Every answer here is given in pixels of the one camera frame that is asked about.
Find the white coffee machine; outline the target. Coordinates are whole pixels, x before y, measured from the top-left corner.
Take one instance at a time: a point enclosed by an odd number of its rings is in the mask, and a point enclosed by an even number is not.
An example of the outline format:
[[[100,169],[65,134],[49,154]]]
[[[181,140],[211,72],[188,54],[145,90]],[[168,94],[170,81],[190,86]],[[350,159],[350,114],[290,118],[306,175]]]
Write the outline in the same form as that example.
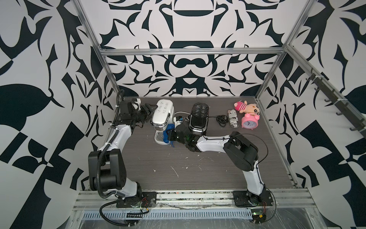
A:
[[[174,106],[168,99],[161,99],[157,102],[157,109],[154,111],[151,124],[155,128],[154,140],[159,145],[168,145],[169,139],[165,138],[164,133],[169,124],[173,124]]]

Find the black coffee machine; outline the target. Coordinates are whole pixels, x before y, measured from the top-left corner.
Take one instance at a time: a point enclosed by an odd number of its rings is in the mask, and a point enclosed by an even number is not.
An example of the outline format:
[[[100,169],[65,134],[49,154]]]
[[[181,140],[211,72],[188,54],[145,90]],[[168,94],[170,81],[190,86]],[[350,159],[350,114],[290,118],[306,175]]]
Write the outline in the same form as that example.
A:
[[[204,103],[196,103],[191,109],[189,129],[195,135],[205,135],[208,127],[209,106]]]

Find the blue cloth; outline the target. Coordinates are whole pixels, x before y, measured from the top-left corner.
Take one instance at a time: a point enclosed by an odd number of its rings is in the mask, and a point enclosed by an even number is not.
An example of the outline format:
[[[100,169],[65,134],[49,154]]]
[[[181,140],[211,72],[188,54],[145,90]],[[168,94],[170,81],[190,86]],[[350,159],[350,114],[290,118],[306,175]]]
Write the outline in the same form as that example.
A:
[[[175,140],[175,125],[168,124],[166,130],[163,131],[163,141],[169,144],[171,141]]]

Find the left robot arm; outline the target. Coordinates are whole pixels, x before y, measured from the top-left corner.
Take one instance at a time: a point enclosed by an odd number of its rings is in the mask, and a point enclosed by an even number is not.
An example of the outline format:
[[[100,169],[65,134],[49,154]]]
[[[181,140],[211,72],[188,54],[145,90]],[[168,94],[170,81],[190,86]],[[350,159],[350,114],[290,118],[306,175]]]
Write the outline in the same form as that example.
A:
[[[142,128],[156,109],[157,105],[141,105],[140,99],[119,102],[111,135],[99,150],[88,156],[90,189],[101,198],[115,195],[132,206],[142,200],[141,185],[127,178],[122,150],[138,124]]]

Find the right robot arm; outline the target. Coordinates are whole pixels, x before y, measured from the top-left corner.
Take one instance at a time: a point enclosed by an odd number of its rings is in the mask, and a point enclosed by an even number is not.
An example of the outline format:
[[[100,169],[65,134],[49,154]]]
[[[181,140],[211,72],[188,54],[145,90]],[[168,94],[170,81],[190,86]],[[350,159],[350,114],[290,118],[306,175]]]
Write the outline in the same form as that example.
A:
[[[182,143],[192,152],[226,153],[233,164],[243,172],[246,181],[246,191],[233,191],[235,206],[248,208],[272,205],[273,199],[262,181],[258,167],[258,148],[239,132],[209,137],[176,129],[168,131],[168,139]]]

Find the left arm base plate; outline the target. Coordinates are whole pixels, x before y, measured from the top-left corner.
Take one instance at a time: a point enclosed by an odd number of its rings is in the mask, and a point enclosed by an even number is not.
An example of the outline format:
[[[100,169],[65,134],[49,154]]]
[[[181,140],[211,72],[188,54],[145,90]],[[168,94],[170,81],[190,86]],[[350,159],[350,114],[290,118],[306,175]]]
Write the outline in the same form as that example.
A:
[[[148,208],[156,204],[157,192],[142,192],[134,197],[118,198],[117,208]]]

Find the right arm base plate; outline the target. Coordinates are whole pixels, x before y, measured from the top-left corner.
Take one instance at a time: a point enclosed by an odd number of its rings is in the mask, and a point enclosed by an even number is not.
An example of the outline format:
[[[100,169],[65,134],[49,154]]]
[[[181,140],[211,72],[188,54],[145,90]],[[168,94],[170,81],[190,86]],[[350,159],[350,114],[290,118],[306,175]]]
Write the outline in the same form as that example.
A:
[[[259,206],[272,206],[273,198],[271,192],[268,190],[263,190],[261,194],[256,195],[249,191],[237,190],[233,191],[233,199],[236,207],[239,208],[249,208],[249,207],[259,207]]]

